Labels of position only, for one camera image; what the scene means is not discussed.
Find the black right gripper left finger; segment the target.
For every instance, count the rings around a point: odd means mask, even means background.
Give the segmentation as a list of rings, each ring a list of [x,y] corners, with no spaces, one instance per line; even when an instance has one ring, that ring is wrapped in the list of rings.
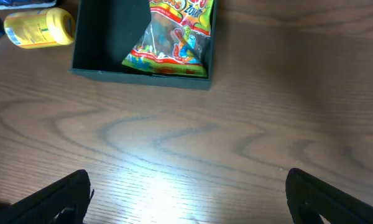
[[[94,191],[84,169],[0,210],[0,223],[83,224]]]

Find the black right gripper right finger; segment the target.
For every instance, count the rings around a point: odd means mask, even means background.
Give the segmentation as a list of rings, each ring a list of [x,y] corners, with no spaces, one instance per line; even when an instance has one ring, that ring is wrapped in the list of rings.
[[[295,224],[373,224],[373,207],[297,168],[289,170],[285,191]]]

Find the yellow candy tube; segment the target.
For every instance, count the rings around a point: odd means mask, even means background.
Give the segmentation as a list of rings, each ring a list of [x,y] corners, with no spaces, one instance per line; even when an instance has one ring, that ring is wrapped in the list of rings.
[[[10,41],[23,49],[70,45],[75,40],[75,20],[60,8],[15,12],[4,20]]]

